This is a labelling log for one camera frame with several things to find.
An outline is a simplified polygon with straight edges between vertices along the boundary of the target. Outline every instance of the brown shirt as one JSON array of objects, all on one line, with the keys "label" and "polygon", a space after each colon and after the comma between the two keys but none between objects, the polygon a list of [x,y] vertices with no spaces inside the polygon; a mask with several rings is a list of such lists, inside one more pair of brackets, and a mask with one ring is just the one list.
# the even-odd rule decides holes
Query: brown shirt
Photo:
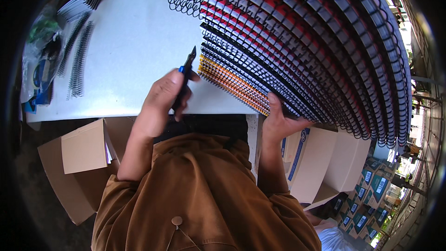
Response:
[{"label": "brown shirt", "polygon": [[256,186],[249,147],[227,137],[187,134],[153,147],[140,183],[112,175],[93,230],[92,250],[320,250],[299,202]]}]

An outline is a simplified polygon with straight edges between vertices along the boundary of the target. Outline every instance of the person's right hand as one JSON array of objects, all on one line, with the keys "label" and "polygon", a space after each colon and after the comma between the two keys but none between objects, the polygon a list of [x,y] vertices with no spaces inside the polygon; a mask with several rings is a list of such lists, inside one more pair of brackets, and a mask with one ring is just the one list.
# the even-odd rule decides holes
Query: person's right hand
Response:
[{"label": "person's right hand", "polygon": [[278,145],[283,138],[312,125],[303,117],[297,120],[284,117],[280,99],[272,92],[268,93],[269,116],[263,122],[262,141]]},{"label": "person's right hand", "polygon": [[[183,80],[184,75],[178,72],[178,68],[174,68],[164,77],[155,81],[144,100],[141,113],[135,120],[132,131],[145,139],[161,135],[169,118],[169,110],[180,93]],[[192,72],[191,80],[199,81],[200,77],[197,73]],[[177,121],[181,120],[182,112],[187,108],[187,101],[191,96],[192,92],[187,87],[187,93],[181,101],[181,106],[175,111]]]}]

